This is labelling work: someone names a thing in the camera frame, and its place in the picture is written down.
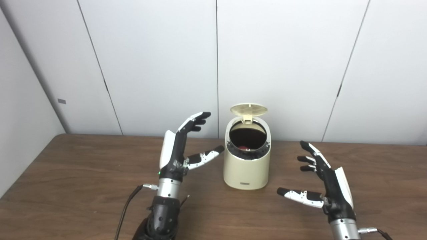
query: open lid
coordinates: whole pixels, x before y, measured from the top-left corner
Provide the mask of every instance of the open lid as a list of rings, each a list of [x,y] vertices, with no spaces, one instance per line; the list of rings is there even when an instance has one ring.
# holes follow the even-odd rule
[[[261,116],[268,109],[261,104],[256,103],[239,103],[230,108],[230,111],[236,115],[243,116],[244,123],[252,124],[252,116]]]

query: panel seam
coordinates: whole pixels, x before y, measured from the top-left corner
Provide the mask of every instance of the panel seam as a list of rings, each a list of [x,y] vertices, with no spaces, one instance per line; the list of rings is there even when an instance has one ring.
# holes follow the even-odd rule
[[[216,114],[218,116],[218,138],[219,138],[219,71],[218,71],[218,0],[215,1],[216,21]]]
[[[97,51],[95,50],[94,42],[92,41],[92,37],[89,32],[89,28],[86,23],[85,16],[83,15],[82,7],[80,6],[79,0],[76,0],[76,1],[77,1],[77,4],[79,5],[79,10],[80,10],[80,13],[82,14],[83,22],[85,23],[86,31],[88,32],[89,40],[91,41],[92,49],[94,50],[95,58],[97,59],[99,70],[101,71],[102,79],[104,80],[105,88],[107,89],[108,97],[110,98],[111,106],[113,106],[114,115],[116,116],[116,120],[120,128],[120,132],[123,135],[122,126],[120,125],[119,117],[117,116],[117,112],[116,112],[116,108],[114,107],[113,100],[111,99],[111,94],[110,94],[110,91],[108,90],[107,82],[105,81],[105,77],[104,77],[104,72],[102,71],[101,64],[99,63],[98,54],[97,54]]]
[[[328,130],[330,119],[332,118],[332,113],[333,113],[333,110],[335,109],[336,100],[338,99],[339,93],[341,91],[342,83],[344,82],[344,78],[345,78],[345,75],[347,73],[348,66],[350,65],[351,57],[353,56],[354,48],[356,46],[357,40],[359,39],[360,30],[362,29],[363,22],[365,21],[366,13],[368,12],[368,7],[369,7],[370,2],[371,2],[371,0],[368,0],[368,4],[366,5],[365,13],[363,13],[362,21],[360,22],[359,30],[357,31],[356,39],[354,40],[353,48],[351,49],[350,57],[348,58],[347,65],[345,67],[344,74],[343,74],[342,79],[341,79],[341,83],[339,85],[338,93],[335,97],[335,101],[333,102],[332,109],[331,109],[330,114],[329,114],[329,119],[328,119],[328,122],[326,123],[325,131],[323,132],[322,142],[325,139],[326,131]]]

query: trash can opening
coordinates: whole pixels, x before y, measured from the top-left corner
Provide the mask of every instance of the trash can opening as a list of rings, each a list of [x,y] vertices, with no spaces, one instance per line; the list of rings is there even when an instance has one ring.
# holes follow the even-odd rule
[[[230,141],[240,150],[257,150],[267,141],[265,129],[257,122],[236,123],[230,130]]]

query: red object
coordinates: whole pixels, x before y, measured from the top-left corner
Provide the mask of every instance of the red object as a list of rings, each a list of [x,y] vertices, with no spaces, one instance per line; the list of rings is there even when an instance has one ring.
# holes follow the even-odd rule
[[[238,149],[241,149],[241,150],[249,150],[249,148],[248,148],[248,147],[245,147],[245,146],[240,146],[240,147],[238,147]]]

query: prosthetic hand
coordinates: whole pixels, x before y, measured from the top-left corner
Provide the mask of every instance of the prosthetic hand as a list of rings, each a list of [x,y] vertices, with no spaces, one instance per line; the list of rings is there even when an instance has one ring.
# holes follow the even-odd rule
[[[178,200],[179,187],[188,170],[200,167],[217,157],[223,146],[184,158],[187,133],[199,132],[210,112],[200,112],[189,117],[176,133],[167,131],[160,156],[159,185],[144,184],[157,190],[151,213],[138,227],[133,240],[173,240],[178,231],[178,214],[182,203]]]
[[[308,165],[300,167],[301,171],[315,172],[323,181],[326,194],[322,196],[321,193],[290,190],[282,187],[277,189],[277,193],[302,204],[322,208],[328,216],[328,222],[335,240],[360,240],[360,234],[377,231],[384,238],[391,240],[387,233],[376,228],[357,228],[353,199],[342,167],[332,170],[318,149],[304,141],[301,141],[300,144],[304,150],[312,155],[312,157],[299,156],[297,158],[300,162],[308,163]]]

